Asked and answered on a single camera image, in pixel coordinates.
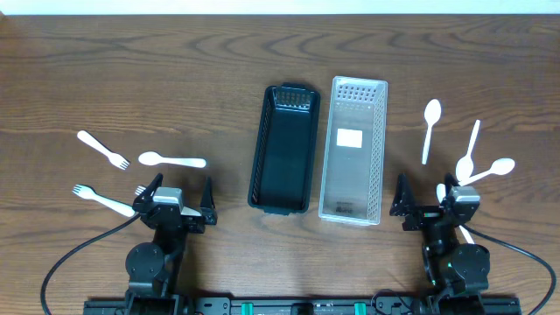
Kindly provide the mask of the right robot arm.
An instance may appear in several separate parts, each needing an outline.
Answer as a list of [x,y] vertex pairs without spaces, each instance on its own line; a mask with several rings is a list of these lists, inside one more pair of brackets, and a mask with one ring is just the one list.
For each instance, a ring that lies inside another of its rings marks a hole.
[[446,180],[447,195],[435,206],[415,201],[405,174],[397,177],[391,216],[403,217],[404,231],[423,235],[423,262],[427,277],[438,291],[452,296],[475,294],[488,288],[489,251],[480,245],[461,243],[456,228],[467,223],[480,206],[480,196],[471,186]]

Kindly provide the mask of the white plastic spoon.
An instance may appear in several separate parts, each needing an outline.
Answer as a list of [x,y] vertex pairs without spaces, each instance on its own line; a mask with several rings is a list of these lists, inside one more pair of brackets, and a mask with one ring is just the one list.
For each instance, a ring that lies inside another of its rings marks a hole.
[[456,163],[455,175],[458,181],[468,179],[473,173],[473,148],[476,144],[477,136],[480,131],[481,120],[476,120],[472,128],[469,143],[465,155]]
[[515,161],[509,157],[503,157],[495,160],[487,171],[471,176],[465,180],[459,181],[460,186],[468,186],[488,175],[506,175],[515,168]]
[[[445,185],[444,184],[437,184],[436,193],[437,193],[438,202],[442,203],[444,197],[446,196]],[[464,229],[462,226],[460,226],[459,230],[462,233],[462,235],[464,236],[465,241],[467,243],[474,244],[474,240],[473,240],[471,234],[466,229]]]
[[442,114],[441,103],[438,99],[432,99],[428,102],[424,110],[424,120],[427,123],[426,135],[423,143],[422,164],[426,165],[431,145],[431,133],[433,126],[438,122]]

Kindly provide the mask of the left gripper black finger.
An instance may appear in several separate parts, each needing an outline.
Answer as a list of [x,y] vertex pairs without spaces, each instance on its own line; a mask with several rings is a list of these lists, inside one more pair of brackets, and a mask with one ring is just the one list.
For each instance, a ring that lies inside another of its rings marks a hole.
[[159,173],[146,189],[137,195],[133,201],[132,209],[137,213],[148,213],[154,207],[154,201],[152,200],[152,195],[158,187],[163,183],[163,174]]
[[214,210],[213,181],[210,177],[206,178],[204,191],[200,201],[201,210]]

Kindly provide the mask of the clear perforated plastic basket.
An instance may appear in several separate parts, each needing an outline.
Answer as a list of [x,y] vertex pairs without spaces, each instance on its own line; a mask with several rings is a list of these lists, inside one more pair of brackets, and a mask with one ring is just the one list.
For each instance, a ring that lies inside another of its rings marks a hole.
[[[318,206],[322,220],[380,223],[387,96],[384,80],[333,78]],[[337,146],[337,129],[361,130],[362,147]]]

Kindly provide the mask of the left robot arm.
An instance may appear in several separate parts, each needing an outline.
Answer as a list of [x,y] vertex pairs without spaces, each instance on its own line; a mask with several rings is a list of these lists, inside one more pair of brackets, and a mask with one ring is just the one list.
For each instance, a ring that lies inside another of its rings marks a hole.
[[159,173],[136,193],[132,209],[154,231],[153,240],[135,246],[127,255],[129,291],[137,296],[165,298],[174,291],[189,234],[202,234],[215,225],[212,179],[207,178],[199,208],[184,205],[182,190],[164,187]]

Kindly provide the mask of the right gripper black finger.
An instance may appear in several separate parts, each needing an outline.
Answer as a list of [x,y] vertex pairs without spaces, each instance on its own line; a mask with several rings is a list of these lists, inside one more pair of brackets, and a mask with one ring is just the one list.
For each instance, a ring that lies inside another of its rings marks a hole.
[[416,207],[414,194],[404,173],[398,175],[395,197],[389,210],[390,215],[408,215]]
[[451,173],[445,174],[444,183],[442,184],[442,205],[448,205],[455,200],[453,194],[458,185],[459,182]]

